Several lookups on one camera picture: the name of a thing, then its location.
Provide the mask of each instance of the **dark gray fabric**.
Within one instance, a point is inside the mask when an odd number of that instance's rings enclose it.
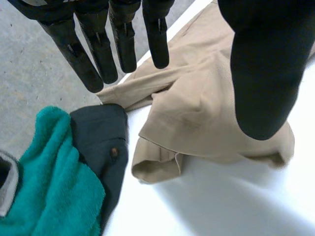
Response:
[[[128,162],[127,116],[116,104],[84,107],[70,113],[73,145],[101,180],[105,199],[101,229],[118,203]]]
[[[16,159],[0,150],[0,217],[5,217],[11,208],[19,182]]]

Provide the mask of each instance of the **concrete floor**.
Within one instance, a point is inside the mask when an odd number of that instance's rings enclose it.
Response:
[[[177,0],[168,17],[171,26],[194,0]],[[139,60],[148,50],[142,12],[133,21]],[[110,25],[106,26],[119,65]],[[87,50],[79,29],[77,34]],[[67,64],[52,39],[36,22],[24,17],[6,0],[0,1],[0,148],[17,158],[32,141],[36,114],[54,105],[71,112],[99,104]]]

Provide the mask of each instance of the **teal towel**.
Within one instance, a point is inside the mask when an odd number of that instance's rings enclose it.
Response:
[[[35,135],[21,157],[23,179],[1,236],[97,236],[105,196],[101,182],[72,146],[70,116],[57,107],[37,114]]]

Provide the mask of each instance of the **button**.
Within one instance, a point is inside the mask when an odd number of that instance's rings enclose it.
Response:
[[[112,158],[118,157],[118,154],[119,154],[118,148],[113,147],[112,149],[110,149],[109,154],[110,154],[110,156],[111,156]]]

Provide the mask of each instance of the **gray fabric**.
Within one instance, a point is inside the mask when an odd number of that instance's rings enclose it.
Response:
[[[16,159],[3,150],[0,150],[0,171],[6,175],[3,185],[0,186],[0,217],[5,217],[14,200],[19,171]]]

